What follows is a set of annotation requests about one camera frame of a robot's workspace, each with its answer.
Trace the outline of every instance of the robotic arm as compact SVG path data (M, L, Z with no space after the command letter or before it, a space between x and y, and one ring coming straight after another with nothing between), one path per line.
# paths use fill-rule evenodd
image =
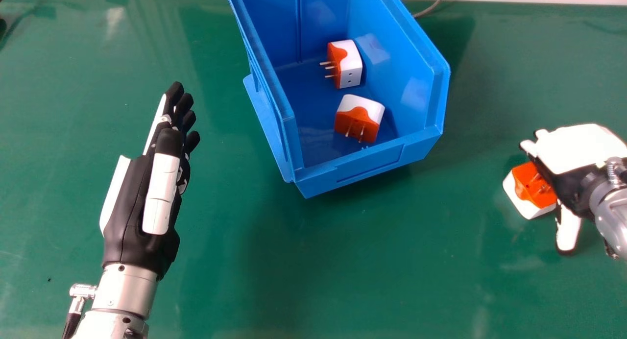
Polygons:
M582 219L595 223L605 252L627 258L627 145L596 124L540 129L522 141L529 158L503 182L519 212L531 219L555 210L555 245L576 249Z
M143 154L120 156L100 214L105 239L98 286L73 285L63 339L146 339L157 283L174 262L174 229L190 180L194 100L175 82L161 97ZM83 315L85 302L92 309Z

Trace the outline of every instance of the green surface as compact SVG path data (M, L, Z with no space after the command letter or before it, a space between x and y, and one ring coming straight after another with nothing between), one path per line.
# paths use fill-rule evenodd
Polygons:
M98 281L117 156L141 153L174 80L203 140L151 339L627 332L627 269L594 227L560 257L551 218L525 221L500 185L535 129L627 138L627 8L444 5L420 21L453 69L443 138L311 200L280 177L226 0L5 0L0 15L0 338L60 337L69 287Z

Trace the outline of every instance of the bin bottom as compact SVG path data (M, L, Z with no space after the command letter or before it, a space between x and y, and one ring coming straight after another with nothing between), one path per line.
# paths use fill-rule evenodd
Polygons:
M334 131L336 111L344 95L354 94L379 101L383 105L386 103L372 95L363 79L362 85L358 87L336 89L334 81L324 77L329 73L319 65L325 60L325 56L321 56L276 69L278 79L294 111L306 168L398 137L391 112L387 110L374 144L359 143Z

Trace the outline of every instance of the storage bin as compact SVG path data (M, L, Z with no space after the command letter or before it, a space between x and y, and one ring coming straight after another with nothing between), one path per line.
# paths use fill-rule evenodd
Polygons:
M443 131L450 67L401 0L229 0L244 86L286 182L305 198L425 158ZM361 85L336 89L327 44L354 40ZM334 131L342 97L385 105L374 144Z

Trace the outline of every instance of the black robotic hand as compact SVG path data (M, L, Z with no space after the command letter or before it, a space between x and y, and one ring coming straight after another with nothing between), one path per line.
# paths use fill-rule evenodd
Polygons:
M190 180L190 154L200 142L194 100L179 82L162 96L141 156L121 156L100 215L102 266L121 263L162 279L179 249L174 229Z

